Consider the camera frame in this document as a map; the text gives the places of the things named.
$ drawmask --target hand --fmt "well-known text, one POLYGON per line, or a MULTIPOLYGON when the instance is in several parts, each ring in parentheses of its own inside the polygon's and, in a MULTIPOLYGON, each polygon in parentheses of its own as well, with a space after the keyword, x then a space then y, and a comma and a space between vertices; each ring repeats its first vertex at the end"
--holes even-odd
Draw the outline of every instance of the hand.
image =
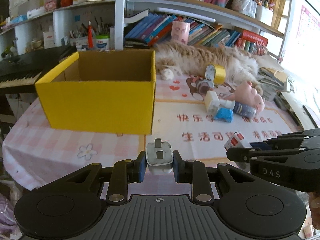
POLYGON ((320 230, 320 193, 313 192, 308 194, 312 225, 315 229, 320 230))

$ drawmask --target metal prong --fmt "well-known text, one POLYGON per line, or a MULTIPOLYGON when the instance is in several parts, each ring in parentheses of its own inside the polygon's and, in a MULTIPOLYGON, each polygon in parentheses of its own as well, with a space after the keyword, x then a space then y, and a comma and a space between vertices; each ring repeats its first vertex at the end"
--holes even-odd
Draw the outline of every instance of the metal prong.
POLYGON ((157 160, 163 159, 163 151, 157 151, 157 160))
POLYGON ((155 148, 161 148, 161 138, 155 139, 155 148))

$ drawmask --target pink pig toy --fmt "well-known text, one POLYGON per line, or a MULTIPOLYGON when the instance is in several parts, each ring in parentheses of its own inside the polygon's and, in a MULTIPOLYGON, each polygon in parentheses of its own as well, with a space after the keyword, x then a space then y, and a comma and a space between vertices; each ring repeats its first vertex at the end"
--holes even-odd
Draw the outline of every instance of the pink pig toy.
POLYGON ((252 88, 252 83, 250 81, 242 82, 236 87, 233 94, 224 99, 251 106, 256 109, 256 114, 262 112, 264 109, 265 99, 263 99, 261 95, 259 95, 257 91, 252 88))

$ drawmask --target piano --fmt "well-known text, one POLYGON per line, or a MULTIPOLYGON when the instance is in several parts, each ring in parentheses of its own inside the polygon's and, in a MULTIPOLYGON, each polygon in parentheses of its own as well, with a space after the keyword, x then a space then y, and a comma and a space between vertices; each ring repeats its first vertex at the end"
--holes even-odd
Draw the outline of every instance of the piano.
POLYGON ((36 81, 76 51, 75 46, 55 47, 0 61, 0 95, 35 93, 36 81))

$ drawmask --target red heart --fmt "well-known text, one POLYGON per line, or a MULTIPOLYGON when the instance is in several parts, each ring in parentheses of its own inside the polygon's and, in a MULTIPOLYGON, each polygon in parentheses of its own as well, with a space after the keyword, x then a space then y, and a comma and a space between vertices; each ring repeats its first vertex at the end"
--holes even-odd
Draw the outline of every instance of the red heart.
POLYGON ((170 86, 169 87, 171 90, 179 90, 180 89, 180 87, 175 87, 175 86, 170 86))

